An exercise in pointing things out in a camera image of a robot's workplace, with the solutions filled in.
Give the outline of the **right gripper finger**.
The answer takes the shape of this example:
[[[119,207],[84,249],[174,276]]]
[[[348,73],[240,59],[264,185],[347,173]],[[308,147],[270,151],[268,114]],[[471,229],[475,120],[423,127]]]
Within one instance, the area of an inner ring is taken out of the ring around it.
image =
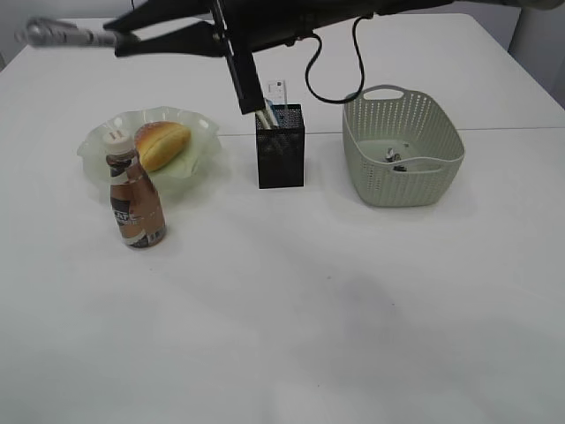
[[[155,38],[125,42],[115,48],[115,55],[131,57],[146,54],[184,54],[225,57],[227,51],[215,27],[206,21],[198,21],[193,25]]]
[[[104,24],[103,28],[131,32],[162,22],[192,18],[210,11],[211,2],[205,0],[148,0],[134,10]]]

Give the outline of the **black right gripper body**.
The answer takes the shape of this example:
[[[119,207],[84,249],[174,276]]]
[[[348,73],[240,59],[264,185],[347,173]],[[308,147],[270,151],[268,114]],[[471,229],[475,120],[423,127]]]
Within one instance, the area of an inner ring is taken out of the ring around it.
[[[252,53],[266,44],[263,34],[270,1],[212,1],[215,25],[225,48],[225,57],[241,112],[265,109],[264,96]]]

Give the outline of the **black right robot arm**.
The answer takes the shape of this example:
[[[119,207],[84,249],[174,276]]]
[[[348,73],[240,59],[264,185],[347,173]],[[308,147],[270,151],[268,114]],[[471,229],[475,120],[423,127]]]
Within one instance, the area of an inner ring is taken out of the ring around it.
[[[253,53],[313,38],[316,29],[346,20],[440,7],[440,1],[146,1],[104,24],[123,36],[159,23],[211,14],[175,32],[144,41],[122,41],[117,57],[174,53],[223,57],[230,69],[242,113],[264,110]]]

